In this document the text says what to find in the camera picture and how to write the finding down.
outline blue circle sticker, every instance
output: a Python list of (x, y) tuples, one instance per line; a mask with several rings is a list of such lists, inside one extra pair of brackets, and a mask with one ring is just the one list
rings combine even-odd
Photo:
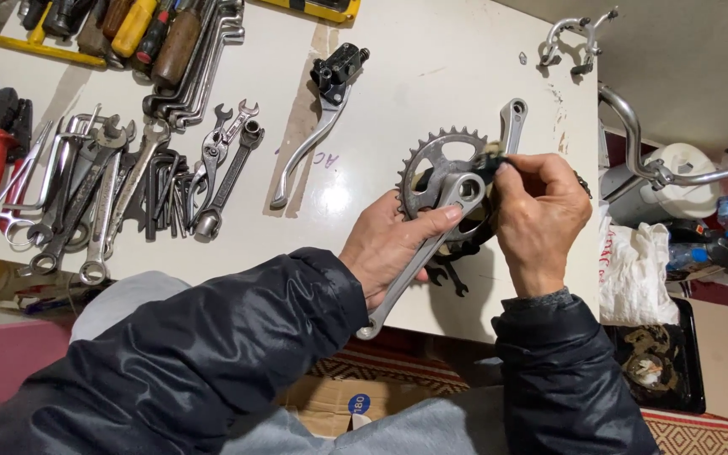
[(369, 395), (359, 393), (350, 398), (350, 401), (347, 402), (347, 409), (350, 414), (364, 414), (369, 409)]

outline silver handlebar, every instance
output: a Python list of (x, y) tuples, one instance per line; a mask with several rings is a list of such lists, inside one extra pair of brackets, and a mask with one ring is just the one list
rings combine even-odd
[[(600, 85), (598, 89), (600, 101), (611, 106), (617, 116), (622, 120), (625, 127), (625, 165), (635, 177), (641, 177), (650, 181), (654, 190), (661, 190), (667, 185), (698, 186), (713, 183), (728, 178), (728, 169), (707, 172), (698, 176), (676, 175), (665, 167), (659, 160), (653, 160), (648, 164), (642, 163), (642, 128), (639, 126), (639, 118), (619, 94), (607, 85)], [(613, 192), (617, 197), (622, 192)]]

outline person's left hand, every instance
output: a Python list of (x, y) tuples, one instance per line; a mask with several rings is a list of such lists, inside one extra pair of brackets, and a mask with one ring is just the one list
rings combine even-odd
[[(458, 206), (447, 206), (403, 222), (397, 195), (397, 190), (388, 191), (361, 212), (339, 254), (361, 283), (368, 310), (381, 305), (387, 287), (410, 263), (420, 243), (449, 231), (463, 216)], [(417, 279), (428, 281), (425, 269), (420, 270)]]

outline black jacket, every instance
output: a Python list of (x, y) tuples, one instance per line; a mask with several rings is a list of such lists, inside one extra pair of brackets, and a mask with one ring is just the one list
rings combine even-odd
[[(511, 451), (655, 453), (611, 343), (561, 294), (508, 302), (494, 321)], [(237, 416), (267, 409), (365, 324), (361, 285), (328, 251), (212, 279), (27, 378), (0, 406), (0, 453), (218, 453)]]

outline red patterned rug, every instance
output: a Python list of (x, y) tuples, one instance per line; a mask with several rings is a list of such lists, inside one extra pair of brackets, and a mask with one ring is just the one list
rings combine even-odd
[[(359, 380), (386, 377), (421, 385), (440, 395), (468, 388), (443, 362), (405, 353), (412, 350), (416, 351), (417, 346), (400, 353), (379, 348), (377, 343), (350, 343), (334, 357), (320, 360), (308, 374)], [(714, 415), (678, 415), (649, 409), (643, 409), (642, 415), (665, 455), (728, 455), (728, 420)]]

